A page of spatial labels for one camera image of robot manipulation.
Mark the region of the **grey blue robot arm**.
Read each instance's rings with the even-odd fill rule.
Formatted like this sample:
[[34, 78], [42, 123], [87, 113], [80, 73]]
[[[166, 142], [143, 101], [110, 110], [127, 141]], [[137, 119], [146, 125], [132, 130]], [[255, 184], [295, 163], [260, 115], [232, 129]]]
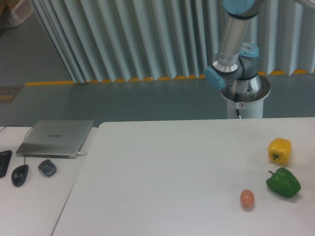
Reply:
[[259, 71], [314, 71], [314, 1], [225, 0], [222, 4], [227, 21], [205, 77], [224, 96], [245, 100], [267, 95], [270, 84]]

